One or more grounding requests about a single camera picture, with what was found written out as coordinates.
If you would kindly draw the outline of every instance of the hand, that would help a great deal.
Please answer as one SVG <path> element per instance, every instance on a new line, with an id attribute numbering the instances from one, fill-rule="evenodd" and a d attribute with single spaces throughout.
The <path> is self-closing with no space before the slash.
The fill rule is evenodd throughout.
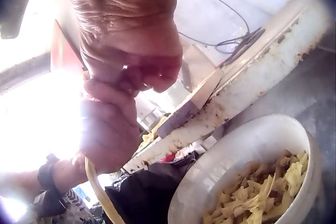
<path id="1" fill-rule="evenodd" d="M 152 87 L 157 92 L 176 81 L 182 59 L 173 21 L 177 0 L 71 1 L 91 77 L 122 89 L 129 82 L 134 90 Z"/>
<path id="2" fill-rule="evenodd" d="M 82 103 L 80 151 L 94 163 L 98 174 L 118 171 L 140 143 L 135 101 L 127 93 L 93 79 L 85 82 L 84 89 L 99 101 Z M 83 155 L 74 160 L 81 170 Z"/>

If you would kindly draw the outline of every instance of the dirty white metal frame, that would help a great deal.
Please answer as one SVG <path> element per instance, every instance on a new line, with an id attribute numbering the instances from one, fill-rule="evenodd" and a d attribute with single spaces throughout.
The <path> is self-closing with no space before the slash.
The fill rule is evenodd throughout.
<path id="1" fill-rule="evenodd" d="M 164 139 L 158 138 L 125 166 L 133 173 L 175 153 L 227 122 L 287 76 L 315 48 L 330 19 L 317 0 L 289 0 L 266 32 L 234 63 L 200 113 Z"/>

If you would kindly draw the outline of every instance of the black bag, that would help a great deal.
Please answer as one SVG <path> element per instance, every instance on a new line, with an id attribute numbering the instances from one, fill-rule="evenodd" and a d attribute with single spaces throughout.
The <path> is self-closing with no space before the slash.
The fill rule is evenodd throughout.
<path id="1" fill-rule="evenodd" d="M 187 169 L 197 159 L 193 152 L 170 163 L 123 175 L 105 192 L 126 224 L 166 224 L 170 201 Z"/>

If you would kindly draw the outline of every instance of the white bowl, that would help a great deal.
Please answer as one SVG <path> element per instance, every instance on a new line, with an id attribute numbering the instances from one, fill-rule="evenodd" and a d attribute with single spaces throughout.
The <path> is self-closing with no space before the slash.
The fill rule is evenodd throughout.
<path id="1" fill-rule="evenodd" d="M 321 163 L 315 140 L 294 118 L 270 115 L 254 119 L 219 140 L 187 172 L 168 212 L 169 224 L 201 224 L 202 214 L 216 205 L 219 189 L 252 160 L 274 161 L 284 149 L 309 154 L 306 178 L 295 200 L 276 224 L 299 224 L 310 209 L 321 183 Z"/>

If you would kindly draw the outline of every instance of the person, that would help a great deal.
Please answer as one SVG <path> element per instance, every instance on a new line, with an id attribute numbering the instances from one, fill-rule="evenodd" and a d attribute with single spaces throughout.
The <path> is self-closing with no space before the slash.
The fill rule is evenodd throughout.
<path id="1" fill-rule="evenodd" d="M 80 25 L 80 54 L 90 74 L 84 83 L 89 99 L 81 104 L 80 150 L 43 169 L 1 174 L 0 195 L 33 202 L 51 186 L 66 200 L 71 188 L 87 181 L 85 157 L 98 174 L 118 171 L 130 160 L 140 134 L 134 97 L 149 88 L 165 91 L 181 66 L 176 1 L 71 0 Z"/>

